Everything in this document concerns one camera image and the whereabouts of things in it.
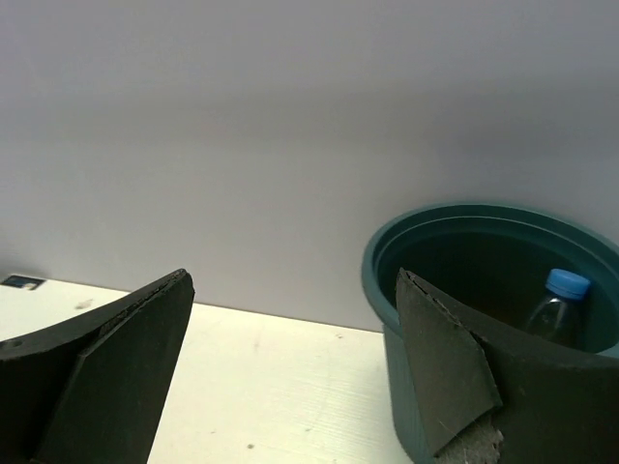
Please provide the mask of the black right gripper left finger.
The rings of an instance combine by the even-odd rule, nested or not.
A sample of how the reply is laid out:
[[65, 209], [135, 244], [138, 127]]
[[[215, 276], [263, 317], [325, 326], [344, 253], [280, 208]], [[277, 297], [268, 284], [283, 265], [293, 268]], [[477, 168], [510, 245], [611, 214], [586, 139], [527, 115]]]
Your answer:
[[2, 341], [2, 462], [147, 462], [193, 298], [180, 269]]

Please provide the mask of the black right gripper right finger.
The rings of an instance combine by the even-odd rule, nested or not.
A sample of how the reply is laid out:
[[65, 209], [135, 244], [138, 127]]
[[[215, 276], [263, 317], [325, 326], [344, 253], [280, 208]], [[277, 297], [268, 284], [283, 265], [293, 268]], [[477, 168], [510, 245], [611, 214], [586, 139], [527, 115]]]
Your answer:
[[407, 271], [396, 299], [435, 461], [617, 461], [616, 359], [514, 329]]

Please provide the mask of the blue-label water bottle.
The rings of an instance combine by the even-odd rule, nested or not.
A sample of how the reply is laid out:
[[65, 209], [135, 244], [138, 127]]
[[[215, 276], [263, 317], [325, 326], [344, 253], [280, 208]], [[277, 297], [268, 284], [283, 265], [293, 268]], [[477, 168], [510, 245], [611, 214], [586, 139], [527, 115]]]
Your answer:
[[522, 329], [565, 347], [582, 347], [582, 312], [591, 280], [563, 269], [549, 271], [545, 295], [524, 320]]

